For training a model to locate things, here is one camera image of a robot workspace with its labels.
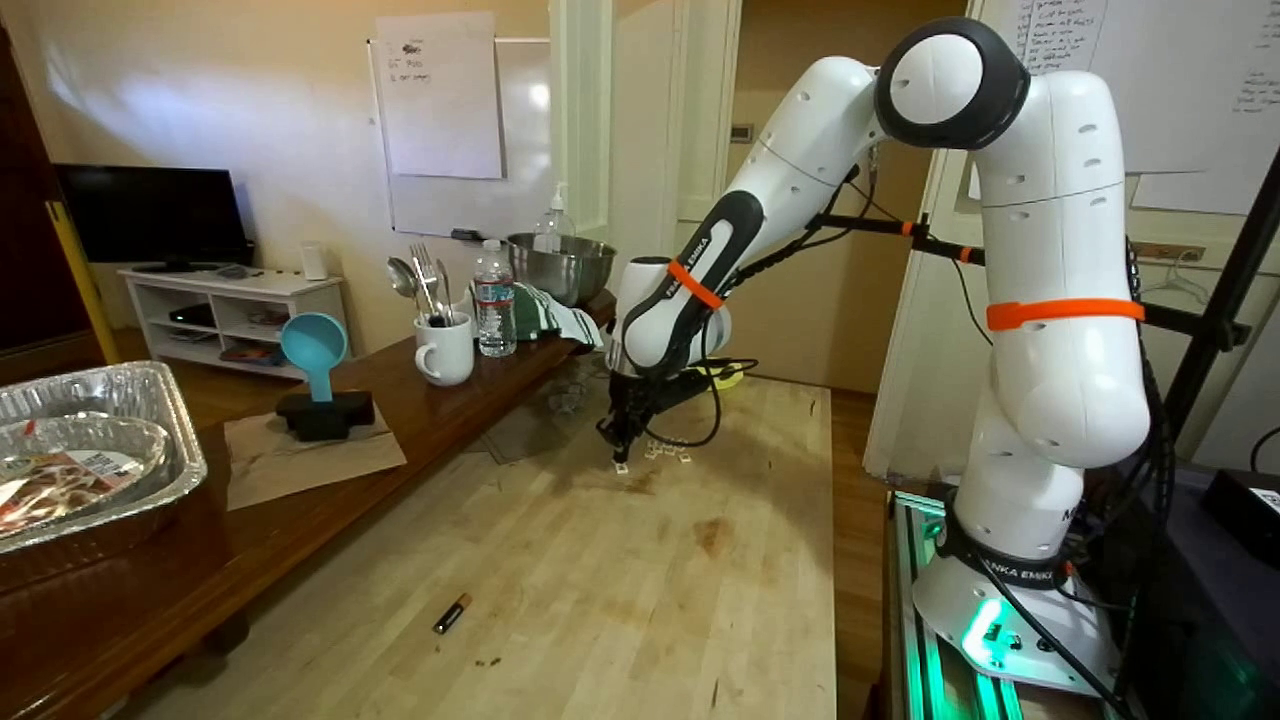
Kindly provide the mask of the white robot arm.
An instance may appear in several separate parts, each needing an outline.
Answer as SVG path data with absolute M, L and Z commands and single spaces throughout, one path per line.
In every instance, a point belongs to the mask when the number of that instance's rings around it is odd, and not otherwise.
M 778 261 L 878 142 L 961 147 L 978 172 L 993 370 L 945 546 L 912 607 L 969 666 L 1095 695 L 1120 656 L 1065 540 L 1083 475 L 1151 427 L 1125 253 L 1125 145 L 1090 74 L 1032 74 L 978 21 L 935 21 L 885 66 L 802 69 L 680 255 L 625 270 L 600 435 L 627 449 L 702 387 L 725 298 Z

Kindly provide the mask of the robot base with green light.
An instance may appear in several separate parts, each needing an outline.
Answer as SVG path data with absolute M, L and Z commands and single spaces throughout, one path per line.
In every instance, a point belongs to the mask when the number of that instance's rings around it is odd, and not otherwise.
M 1019 590 L 941 553 L 946 508 L 897 492 L 887 690 L 903 720 L 1128 720 L 1103 600 L 1066 575 Z

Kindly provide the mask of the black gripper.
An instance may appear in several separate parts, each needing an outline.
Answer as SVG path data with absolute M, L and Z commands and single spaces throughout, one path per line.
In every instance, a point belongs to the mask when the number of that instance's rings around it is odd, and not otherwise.
M 669 408 L 708 394 L 721 399 L 725 394 L 710 387 L 710 370 L 739 366 L 751 373 L 751 362 L 696 362 L 687 373 L 669 379 L 631 379 L 612 373 L 608 375 L 608 414 L 595 431 L 608 439 L 612 469 L 627 469 L 631 439 Z

